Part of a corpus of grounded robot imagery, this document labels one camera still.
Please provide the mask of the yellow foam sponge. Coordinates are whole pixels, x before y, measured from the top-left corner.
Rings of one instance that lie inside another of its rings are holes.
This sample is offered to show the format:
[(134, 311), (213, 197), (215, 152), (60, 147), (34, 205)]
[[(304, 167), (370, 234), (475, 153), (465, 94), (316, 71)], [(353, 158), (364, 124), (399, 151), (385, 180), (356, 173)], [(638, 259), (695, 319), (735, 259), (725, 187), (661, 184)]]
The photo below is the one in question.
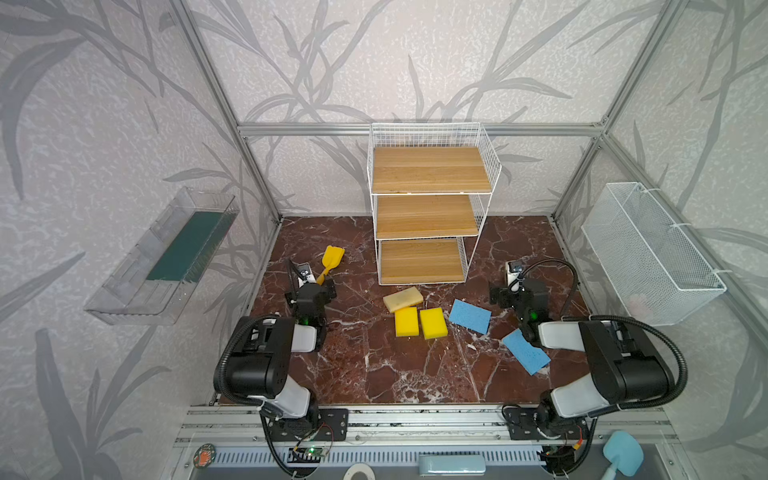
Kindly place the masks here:
[(420, 310), (419, 318), (425, 340), (442, 338), (448, 335), (444, 312), (441, 308)]
[(406, 307), (394, 312), (395, 334), (397, 337), (420, 335), (419, 314), (416, 307)]

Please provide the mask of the beige orange scrub sponge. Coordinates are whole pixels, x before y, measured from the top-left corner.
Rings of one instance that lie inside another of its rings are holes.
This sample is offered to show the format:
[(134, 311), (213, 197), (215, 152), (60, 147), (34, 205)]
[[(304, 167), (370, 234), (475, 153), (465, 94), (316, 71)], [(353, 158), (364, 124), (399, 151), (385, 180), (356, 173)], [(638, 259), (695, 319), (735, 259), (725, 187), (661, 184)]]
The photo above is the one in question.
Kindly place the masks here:
[(404, 308), (420, 305), (423, 302), (423, 295), (415, 286), (412, 286), (385, 296), (383, 302), (388, 311), (394, 313)]

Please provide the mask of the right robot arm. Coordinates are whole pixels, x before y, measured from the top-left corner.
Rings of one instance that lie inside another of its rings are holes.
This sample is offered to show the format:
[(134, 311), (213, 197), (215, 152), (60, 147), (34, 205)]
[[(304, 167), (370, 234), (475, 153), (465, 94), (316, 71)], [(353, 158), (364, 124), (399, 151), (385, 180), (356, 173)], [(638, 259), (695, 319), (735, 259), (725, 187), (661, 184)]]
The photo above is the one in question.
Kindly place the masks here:
[(689, 369), (679, 347), (657, 328), (633, 317), (590, 315), (556, 321), (543, 283), (523, 280), (489, 286), (489, 301), (511, 309), (518, 329), (503, 343), (531, 373), (546, 349), (581, 352), (588, 373), (546, 391), (528, 417), (548, 437), (586, 418), (665, 405), (687, 386)]

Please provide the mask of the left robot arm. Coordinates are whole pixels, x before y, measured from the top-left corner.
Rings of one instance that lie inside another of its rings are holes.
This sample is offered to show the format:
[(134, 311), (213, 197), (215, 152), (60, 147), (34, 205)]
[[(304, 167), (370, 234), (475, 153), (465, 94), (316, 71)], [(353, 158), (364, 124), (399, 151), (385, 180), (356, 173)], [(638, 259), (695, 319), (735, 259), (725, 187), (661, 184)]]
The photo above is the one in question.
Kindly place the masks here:
[(314, 393), (289, 374), (294, 353), (321, 350), (327, 337), (325, 306), (336, 298), (331, 279), (309, 282), (286, 294), (290, 317), (267, 314), (242, 317), (214, 371), (213, 386), (224, 398), (256, 406), (275, 422), (319, 424)]

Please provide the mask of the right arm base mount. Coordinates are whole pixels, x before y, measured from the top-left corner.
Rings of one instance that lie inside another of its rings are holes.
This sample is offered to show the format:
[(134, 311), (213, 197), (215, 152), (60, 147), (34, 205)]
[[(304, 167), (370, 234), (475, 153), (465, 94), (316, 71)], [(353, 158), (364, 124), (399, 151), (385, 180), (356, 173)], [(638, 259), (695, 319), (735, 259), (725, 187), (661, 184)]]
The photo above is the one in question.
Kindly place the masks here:
[(553, 407), (507, 404), (501, 408), (501, 414), (512, 440), (567, 443), (581, 442), (587, 437), (588, 426), (584, 417), (561, 417)]

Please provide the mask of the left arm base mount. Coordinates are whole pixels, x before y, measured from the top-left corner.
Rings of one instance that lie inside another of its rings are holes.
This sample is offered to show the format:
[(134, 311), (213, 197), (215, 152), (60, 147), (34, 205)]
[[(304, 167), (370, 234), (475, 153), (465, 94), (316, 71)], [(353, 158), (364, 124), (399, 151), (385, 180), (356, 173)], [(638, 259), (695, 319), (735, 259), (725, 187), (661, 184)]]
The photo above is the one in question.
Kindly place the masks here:
[(301, 418), (269, 420), (267, 426), (276, 442), (298, 441), (312, 435), (320, 441), (343, 441), (349, 426), (349, 410), (319, 408)]

